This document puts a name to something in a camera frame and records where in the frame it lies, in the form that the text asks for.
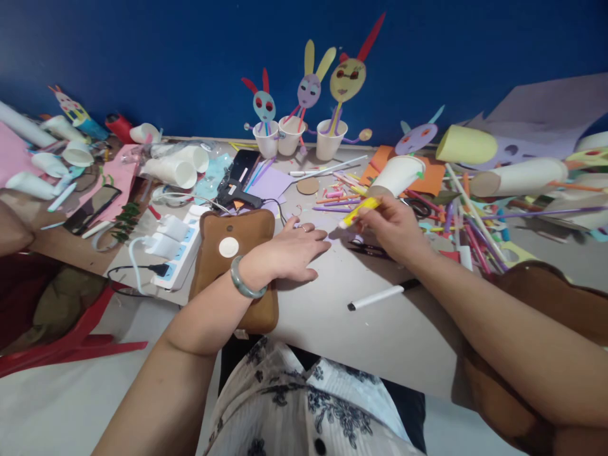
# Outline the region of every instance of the brown cushion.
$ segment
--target brown cushion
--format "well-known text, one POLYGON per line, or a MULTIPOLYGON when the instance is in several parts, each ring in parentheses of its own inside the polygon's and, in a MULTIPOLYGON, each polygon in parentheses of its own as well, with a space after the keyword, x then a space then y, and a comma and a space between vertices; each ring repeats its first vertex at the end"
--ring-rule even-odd
MULTIPOLYGON (((228 237, 236 239, 239 243, 237 255, 245 255, 254 247, 272 239, 275 217, 266 209, 226 217, 206 212, 201 217, 200 224, 203 242, 196 258, 190 299, 230 269, 234 257, 224 258, 220 255, 221 240, 228 237)), ((275 328, 278 321, 279 300, 276 284, 272 281, 266 293, 251 303, 238 329, 244 329, 249 334, 267 334, 275 328)))

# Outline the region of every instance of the red paper ear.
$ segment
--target red paper ear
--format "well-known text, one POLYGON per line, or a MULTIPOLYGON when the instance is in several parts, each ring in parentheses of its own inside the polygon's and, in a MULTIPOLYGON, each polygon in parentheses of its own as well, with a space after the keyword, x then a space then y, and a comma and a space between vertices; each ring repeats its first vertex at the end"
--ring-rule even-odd
POLYGON ((241 78, 241 80, 244 82, 244 84, 249 87, 249 90, 251 92, 253 92, 253 94, 255 95, 258 92, 258 88, 255 87, 255 84, 252 83, 249 79, 247 78, 241 78))
POLYGON ((384 22, 385 16, 386 16, 386 13, 382 13, 382 16, 380 16, 380 19, 378 19, 376 21, 376 23, 374 24, 374 28, 372 28, 372 32, 369 34, 369 36, 363 43, 363 46, 361 46, 361 50, 359 51, 357 60, 365 61, 365 59, 367 58, 369 51, 372 49, 372 46, 374 45, 374 41, 376 41, 376 38, 378 37, 380 28, 382 28, 382 23, 384 22))
POLYGON ((264 92, 269 94, 270 87, 269 87, 269 83, 268 83, 268 71, 266 71, 266 68, 264 68, 264 71, 262 72, 262 84, 264 86, 264 92))

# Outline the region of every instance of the yellow paper ear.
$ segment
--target yellow paper ear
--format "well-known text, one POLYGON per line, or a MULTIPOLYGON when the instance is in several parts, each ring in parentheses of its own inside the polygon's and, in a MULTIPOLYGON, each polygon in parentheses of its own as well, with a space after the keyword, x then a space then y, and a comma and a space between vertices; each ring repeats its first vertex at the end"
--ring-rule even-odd
POLYGON ((334 61, 335 58, 336 58, 336 48, 330 47, 327 50, 327 52, 325 53, 325 55, 323 56, 323 58, 321 59, 321 63, 319 63, 319 67, 317 68, 317 77, 319 78, 320 81, 322 81, 323 78, 325 77, 327 70, 329 69, 331 63, 334 61))
POLYGON ((315 70, 315 44, 312 40, 308 40, 306 43, 306 49, 304 49, 304 76, 312 74, 315 70))

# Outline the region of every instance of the bracelet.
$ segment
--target bracelet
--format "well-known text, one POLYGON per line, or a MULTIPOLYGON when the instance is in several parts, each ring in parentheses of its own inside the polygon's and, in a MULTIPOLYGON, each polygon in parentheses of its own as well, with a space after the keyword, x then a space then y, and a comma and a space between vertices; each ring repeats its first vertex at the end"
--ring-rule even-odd
POLYGON ((243 259, 242 255, 237 256, 232 260, 232 264, 230 266, 230 276, 232 277, 232 283, 236 287, 236 289, 246 298, 258 299, 261 298, 264 293, 266 293, 266 289, 268 286, 266 285, 259 291, 252 291, 245 283, 243 282, 243 278, 239 273, 239 263, 243 259))

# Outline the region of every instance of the paper bunny ear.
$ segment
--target paper bunny ear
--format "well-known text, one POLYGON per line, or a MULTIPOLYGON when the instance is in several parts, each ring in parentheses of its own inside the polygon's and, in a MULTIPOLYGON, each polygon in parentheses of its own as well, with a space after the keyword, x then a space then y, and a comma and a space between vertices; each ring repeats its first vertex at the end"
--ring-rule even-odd
POLYGON ((308 40, 304 49, 304 76, 315 71, 315 44, 308 40))
POLYGON ((249 79, 247 78, 241 78, 241 80, 244 82, 244 84, 249 87, 249 90, 251 92, 253 92, 253 94, 255 95, 258 92, 258 88, 255 86, 254 83, 252 83, 249 79))
POLYGON ((374 45, 374 41, 376 41, 376 38, 378 37, 378 33, 380 33, 380 29, 382 28, 382 23, 384 22, 385 16, 386 16, 386 13, 382 13, 382 16, 380 16, 380 19, 378 19, 376 21, 376 23, 374 24, 374 28, 372 28, 372 32, 369 34, 369 36, 363 43, 363 46, 361 46, 361 50, 359 51, 357 60, 365 61, 365 59, 367 58, 369 51, 372 49, 372 46, 374 45))
POLYGON ((336 58, 336 48, 330 47, 327 50, 327 52, 325 52, 325 55, 321 59, 321 63, 319 63, 319 67, 317 68, 316 75, 319 78, 319 82, 323 80, 323 78, 325 77, 325 74, 327 73, 327 70, 329 69, 329 66, 334 61, 335 58, 336 58))
POLYGON ((437 119, 439 119, 439 116, 443 113, 444 108, 445 108, 445 104, 441 108, 439 108, 439 110, 435 113, 435 115, 427 123, 434 124, 437 121, 437 119))
POLYGON ((268 83, 268 71, 266 71, 266 67, 264 67, 264 71, 262 72, 262 84, 264 86, 264 92, 269 94, 270 87, 269 87, 269 83, 268 83))

